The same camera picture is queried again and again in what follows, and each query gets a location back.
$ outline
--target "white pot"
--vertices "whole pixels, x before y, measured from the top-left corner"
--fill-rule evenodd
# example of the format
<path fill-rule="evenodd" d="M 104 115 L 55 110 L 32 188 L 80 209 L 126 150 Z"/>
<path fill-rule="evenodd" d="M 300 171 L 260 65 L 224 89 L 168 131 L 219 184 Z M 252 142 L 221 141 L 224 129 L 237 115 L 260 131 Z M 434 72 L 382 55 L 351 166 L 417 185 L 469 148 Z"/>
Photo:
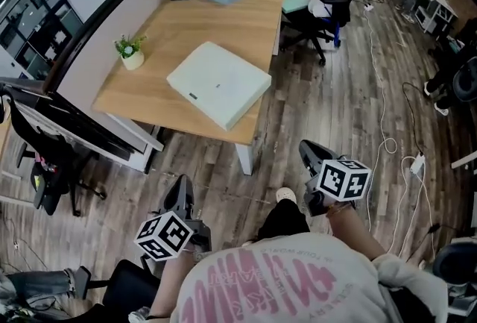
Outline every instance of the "white pot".
<path fill-rule="evenodd" d="M 130 71 L 138 69 L 144 63 L 142 51 L 136 51 L 130 57 L 121 57 L 124 67 Z"/>

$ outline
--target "white box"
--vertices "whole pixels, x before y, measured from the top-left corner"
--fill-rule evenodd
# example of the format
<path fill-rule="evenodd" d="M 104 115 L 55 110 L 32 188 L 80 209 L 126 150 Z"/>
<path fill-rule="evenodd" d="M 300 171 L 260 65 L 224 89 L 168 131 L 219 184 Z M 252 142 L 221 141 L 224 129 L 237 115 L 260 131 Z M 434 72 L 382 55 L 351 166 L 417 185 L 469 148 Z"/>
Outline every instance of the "white box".
<path fill-rule="evenodd" d="M 363 198 L 371 169 L 356 160 L 324 160 L 316 190 L 338 201 Z"/>
<path fill-rule="evenodd" d="M 271 85 L 271 76 L 212 42 L 197 47 L 168 77 L 184 98 L 228 131 Z"/>
<path fill-rule="evenodd" d="M 139 228 L 136 243 L 156 262 L 179 256 L 193 231 L 176 213 L 167 212 L 144 221 Z"/>

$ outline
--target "pink graphic print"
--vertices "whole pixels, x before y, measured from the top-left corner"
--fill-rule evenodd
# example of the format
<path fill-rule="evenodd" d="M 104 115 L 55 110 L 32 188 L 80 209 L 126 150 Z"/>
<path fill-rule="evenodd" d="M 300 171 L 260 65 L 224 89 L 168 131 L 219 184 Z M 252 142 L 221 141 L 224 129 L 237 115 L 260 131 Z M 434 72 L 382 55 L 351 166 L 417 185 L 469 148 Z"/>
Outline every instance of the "pink graphic print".
<path fill-rule="evenodd" d="M 247 249 L 218 258 L 207 269 L 207 282 L 195 282 L 180 311 L 185 323 L 243 322 L 247 314 L 274 315 L 281 310 L 291 316 L 315 302 L 325 302 L 333 291 L 335 276 L 326 267 L 293 259 L 293 271 L 280 255 L 259 254 L 265 262 L 261 269 L 256 254 Z M 266 275 L 273 280 L 267 282 Z"/>

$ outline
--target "potted plant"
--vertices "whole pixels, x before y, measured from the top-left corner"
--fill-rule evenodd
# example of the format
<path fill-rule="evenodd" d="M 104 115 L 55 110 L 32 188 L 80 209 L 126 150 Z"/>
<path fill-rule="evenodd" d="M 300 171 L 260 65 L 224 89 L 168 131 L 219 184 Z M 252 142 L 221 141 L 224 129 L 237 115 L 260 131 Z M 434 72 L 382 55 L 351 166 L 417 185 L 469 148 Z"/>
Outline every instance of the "potted plant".
<path fill-rule="evenodd" d="M 114 41 L 116 51 L 121 55 L 122 63 L 128 70 L 139 68 L 144 63 L 144 54 L 141 51 L 141 44 L 146 37 L 130 39 L 121 35 L 120 40 Z"/>

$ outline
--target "white sneaker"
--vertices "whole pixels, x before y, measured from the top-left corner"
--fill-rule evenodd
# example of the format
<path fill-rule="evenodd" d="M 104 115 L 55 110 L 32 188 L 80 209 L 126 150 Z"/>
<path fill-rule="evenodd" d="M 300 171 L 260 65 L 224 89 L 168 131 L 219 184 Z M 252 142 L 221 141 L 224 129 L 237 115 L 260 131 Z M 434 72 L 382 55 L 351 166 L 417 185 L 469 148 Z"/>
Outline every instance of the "white sneaker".
<path fill-rule="evenodd" d="M 416 23 L 416 22 L 412 19 L 412 17 L 411 17 L 410 15 L 404 14 L 404 13 L 401 13 L 401 15 L 402 15 L 402 17 L 403 17 L 406 21 L 408 21 L 409 23 L 412 23 L 412 24 Z"/>
<path fill-rule="evenodd" d="M 436 111 L 439 111 L 439 112 L 442 113 L 444 116 L 449 115 L 449 110 L 443 110 L 443 109 L 439 108 L 439 107 L 437 106 L 437 103 L 434 103 L 434 108 L 435 108 Z"/>
<path fill-rule="evenodd" d="M 428 83 L 428 81 L 424 83 L 423 91 L 426 94 L 426 96 L 430 96 L 431 93 L 427 90 L 427 83 Z"/>
<path fill-rule="evenodd" d="M 290 200 L 294 203 L 297 203 L 297 196 L 295 195 L 294 191 L 290 188 L 280 188 L 277 190 L 277 203 L 281 200 Z"/>

